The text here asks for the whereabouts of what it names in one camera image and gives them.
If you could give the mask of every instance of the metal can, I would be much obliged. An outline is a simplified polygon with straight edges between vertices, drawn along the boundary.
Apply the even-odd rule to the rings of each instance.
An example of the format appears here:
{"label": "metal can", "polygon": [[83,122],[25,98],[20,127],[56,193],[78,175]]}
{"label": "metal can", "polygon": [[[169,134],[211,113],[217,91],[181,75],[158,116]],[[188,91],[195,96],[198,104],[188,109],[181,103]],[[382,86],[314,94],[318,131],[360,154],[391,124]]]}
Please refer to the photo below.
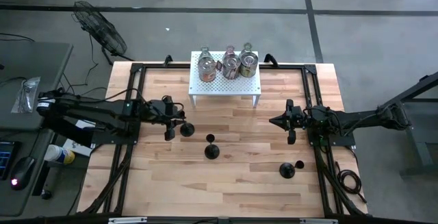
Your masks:
{"label": "metal can", "polygon": [[227,79],[236,79],[239,77],[240,59],[235,54],[229,54],[224,57],[222,61],[222,73]]}
{"label": "metal can", "polygon": [[253,52],[243,53],[240,61],[242,62],[240,74],[244,77],[254,76],[257,70],[257,65],[259,64],[259,58],[257,55]]}
{"label": "metal can", "polygon": [[199,78],[204,82],[211,82],[216,78],[216,62],[210,57],[198,61]]}

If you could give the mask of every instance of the wooden tabletop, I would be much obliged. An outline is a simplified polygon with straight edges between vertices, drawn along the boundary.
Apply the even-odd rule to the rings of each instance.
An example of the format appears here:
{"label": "wooden tabletop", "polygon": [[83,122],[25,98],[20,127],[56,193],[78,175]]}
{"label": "wooden tabletop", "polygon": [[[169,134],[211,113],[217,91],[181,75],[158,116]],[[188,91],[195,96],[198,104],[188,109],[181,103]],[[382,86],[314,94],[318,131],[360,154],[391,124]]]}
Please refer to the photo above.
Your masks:
{"label": "wooden tabletop", "polygon": [[[324,105],[343,110],[335,67],[316,66]],[[107,96],[126,89],[130,68],[131,62],[115,62]],[[146,72],[144,98],[171,95],[174,102],[185,105],[187,120],[196,131],[185,138],[176,129],[176,137],[166,142],[163,126],[142,125],[131,161],[123,215],[323,216],[315,158],[306,132],[297,129],[295,145],[288,145],[287,132],[268,122],[285,111],[288,98],[305,107],[300,71],[261,70],[257,108],[252,107],[251,97],[198,97],[196,109],[190,105],[188,96],[189,72],[189,69]],[[313,93],[312,81],[309,83]],[[204,156],[208,134],[214,134],[215,144],[220,148],[215,160]],[[92,154],[78,211],[86,209],[106,185],[113,152],[113,145],[104,145]],[[333,155],[342,169],[359,173],[349,150],[334,147]],[[297,160],[305,163],[304,169],[297,169],[291,179],[282,178],[280,165]],[[333,191],[330,186],[327,188],[334,210]],[[367,212],[358,196],[348,196]]]}

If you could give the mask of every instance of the computer mouse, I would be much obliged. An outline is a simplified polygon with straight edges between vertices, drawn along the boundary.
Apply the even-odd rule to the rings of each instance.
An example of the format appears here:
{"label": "computer mouse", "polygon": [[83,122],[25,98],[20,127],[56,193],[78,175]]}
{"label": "computer mouse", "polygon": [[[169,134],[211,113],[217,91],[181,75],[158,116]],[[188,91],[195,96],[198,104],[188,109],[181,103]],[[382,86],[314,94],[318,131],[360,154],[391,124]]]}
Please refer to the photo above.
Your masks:
{"label": "computer mouse", "polygon": [[35,159],[30,156],[21,158],[11,170],[12,190],[22,190],[26,188],[30,181],[30,176],[35,166]]}

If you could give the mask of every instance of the desk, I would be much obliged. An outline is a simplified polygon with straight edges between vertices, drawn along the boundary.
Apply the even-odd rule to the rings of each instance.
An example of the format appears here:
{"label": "desk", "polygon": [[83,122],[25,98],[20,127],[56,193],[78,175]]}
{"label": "desk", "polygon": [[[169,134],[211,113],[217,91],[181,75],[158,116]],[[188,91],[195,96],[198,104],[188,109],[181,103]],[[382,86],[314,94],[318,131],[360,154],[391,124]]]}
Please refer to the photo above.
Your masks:
{"label": "desk", "polygon": [[[73,46],[66,43],[0,42],[0,64],[5,66],[0,71],[0,79],[41,76],[38,92],[54,90],[60,82],[72,49]],[[23,212],[40,171],[44,168],[44,154],[53,138],[51,131],[37,131],[41,125],[42,117],[35,111],[36,104],[34,104],[34,111],[31,114],[11,114],[20,84],[17,81],[0,87],[0,137],[14,132],[26,131],[9,136],[5,140],[21,142],[13,165],[20,158],[29,155],[36,159],[36,164],[29,185],[23,190],[12,190],[9,177],[5,181],[0,181],[0,199],[2,199],[0,201],[0,216],[18,216]]]}
{"label": "desk", "polygon": [[[316,66],[324,105],[343,110],[333,64]],[[130,62],[115,62],[107,96],[126,88],[130,68]],[[199,97],[194,109],[188,96],[189,69],[147,70],[144,97],[171,95],[184,104],[196,131],[185,138],[176,129],[175,139],[166,142],[164,127],[142,124],[131,160],[124,216],[323,216],[315,158],[306,132],[297,129],[295,145],[288,145],[287,132],[268,122],[284,112],[287,98],[305,106],[301,74],[260,70],[260,75],[257,108],[251,97]],[[215,160],[204,156],[205,137],[210,133],[220,148]],[[78,211],[86,209],[106,185],[113,152],[114,146],[103,145],[92,154]],[[358,173],[349,150],[333,147],[333,155],[342,169]],[[305,163],[304,169],[297,169],[292,179],[282,178],[281,163],[297,160]],[[331,187],[328,191],[335,209]],[[117,194],[115,190],[113,203]],[[358,196],[349,196],[367,212]]]}

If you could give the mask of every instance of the concrete floor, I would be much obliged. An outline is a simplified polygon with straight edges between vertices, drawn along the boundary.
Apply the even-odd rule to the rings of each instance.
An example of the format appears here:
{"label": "concrete floor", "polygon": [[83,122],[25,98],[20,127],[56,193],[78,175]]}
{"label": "concrete floor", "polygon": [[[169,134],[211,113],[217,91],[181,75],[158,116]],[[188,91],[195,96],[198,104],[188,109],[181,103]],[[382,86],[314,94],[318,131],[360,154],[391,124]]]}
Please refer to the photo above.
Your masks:
{"label": "concrete floor", "polygon": [[[72,5],[76,0],[0,0],[4,3]],[[86,0],[93,5],[164,8],[305,9],[305,0]],[[438,0],[312,0],[314,9],[438,10]],[[0,32],[37,41],[69,42],[75,48],[66,68],[73,83],[82,83],[90,61],[88,35],[70,12],[0,11]],[[172,14],[104,13],[125,39],[127,55],[138,60],[187,60],[191,50],[251,41],[260,54],[279,62],[315,62],[307,15],[299,14]],[[435,47],[438,17],[316,16],[324,62],[334,63],[345,110],[374,109],[378,104],[437,71]],[[111,68],[94,42],[100,65],[89,86],[106,86]],[[94,97],[102,97],[96,91]],[[370,214],[379,217],[436,222],[436,178],[402,180],[398,172],[417,163],[404,132],[383,128],[355,131],[359,169]],[[32,197],[22,217],[63,215],[74,201],[84,169],[59,172],[55,196]]]}

